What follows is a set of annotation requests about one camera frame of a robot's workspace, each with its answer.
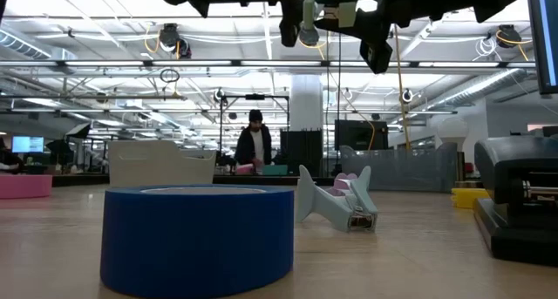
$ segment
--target pink object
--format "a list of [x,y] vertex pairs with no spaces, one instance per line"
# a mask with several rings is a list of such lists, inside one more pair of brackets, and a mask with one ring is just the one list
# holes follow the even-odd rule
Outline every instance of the pink object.
[[252,174],[253,164],[240,165],[236,167],[236,174]]
[[51,190],[52,175],[0,175],[0,199],[42,198]]
[[346,175],[344,173],[340,173],[336,178],[335,181],[333,181],[333,188],[328,189],[328,192],[331,195],[335,195],[335,196],[343,196],[343,191],[341,190],[349,190],[349,185],[347,185],[346,182],[344,182],[343,180],[355,180],[358,177],[354,174],[354,173],[350,173],[349,175]]

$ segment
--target beanie hat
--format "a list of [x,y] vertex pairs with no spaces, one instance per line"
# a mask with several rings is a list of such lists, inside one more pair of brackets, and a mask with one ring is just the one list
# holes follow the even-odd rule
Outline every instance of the beanie hat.
[[248,120],[250,120],[250,122],[262,121],[263,120],[262,112],[260,112],[260,110],[251,110],[250,115],[248,116]]

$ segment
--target gray partition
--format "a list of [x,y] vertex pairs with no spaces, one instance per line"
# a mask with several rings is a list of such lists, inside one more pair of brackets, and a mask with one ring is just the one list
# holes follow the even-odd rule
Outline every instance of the gray partition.
[[341,146],[344,173],[372,169],[370,190],[450,193],[457,174],[457,144],[444,143],[437,150],[377,150],[355,152]]

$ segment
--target wooden tabletop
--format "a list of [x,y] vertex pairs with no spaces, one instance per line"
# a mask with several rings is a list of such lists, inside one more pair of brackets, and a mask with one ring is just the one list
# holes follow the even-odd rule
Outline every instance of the wooden tabletop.
[[[104,187],[53,191],[46,199],[0,200],[0,297],[126,298],[99,281]],[[558,268],[493,259],[473,212],[454,209],[449,194],[371,197],[379,210],[375,234],[341,233],[313,214],[296,225],[293,271],[235,297],[558,296]]]

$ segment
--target screen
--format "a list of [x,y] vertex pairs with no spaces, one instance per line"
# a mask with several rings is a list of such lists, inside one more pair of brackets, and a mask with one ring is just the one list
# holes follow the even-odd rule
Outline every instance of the screen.
[[14,137],[11,141],[13,153],[42,153],[43,150],[43,137]]
[[558,0],[529,0],[539,92],[558,93]]
[[[388,127],[384,121],[371,122],[376,133],[372,141],[371,150],[385,150],[388,147]],[[367,121],[336,120],[335,121],[335,149],[339,146],[350,146],[355,151],[366,151],[372,140],[372,128]]]

